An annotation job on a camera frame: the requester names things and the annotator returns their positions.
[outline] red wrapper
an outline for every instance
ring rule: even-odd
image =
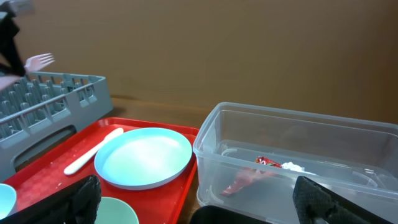
[[[267,166],[282,168],[279,163],[265,158],[264,156],[257,157],[254,162]],[[222,191],[221,195],[231,196],[232,194],[239,192],[242,188],[251,185],[253,182],[266,178],[268,175],[272,175],[272,173],[263,172],[256,169],[244,168],[242,171],[236,174],[234,183],[231,184],[227,189]]]

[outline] light blue plate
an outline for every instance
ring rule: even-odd
[[[192,146],[178,132],[164,128],[128,131],[95,155],[97,173],[110,184],[145,190],[174,180],[189,163]]]
[[[7,184],[0,184],[0,220],[17,210],[17,192]]]

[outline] bowl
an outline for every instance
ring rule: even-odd
[[[0,220],[17,211],[17,192],[10,185],[0,184]]]
[[[112,197],[101,197],[95,224],[139,224],[135,211],[126,202]]]

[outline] light blue bowl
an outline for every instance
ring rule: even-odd
[[[7,184],[0,184],[0,220],[17,211],[17,192]]]

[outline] plate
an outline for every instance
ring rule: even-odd
[[[106,143],[96,154],[97,173],[110,184],[145,190],[176,178],[189,163],[192,146],[182,134],[164,128],[128,131]]]
[[[0,220],[17,210],[17,192],[10,185],[0,184]]]
[[[101,197],[95,224],[139,224],[135,211],[126,202],[112,197]]]

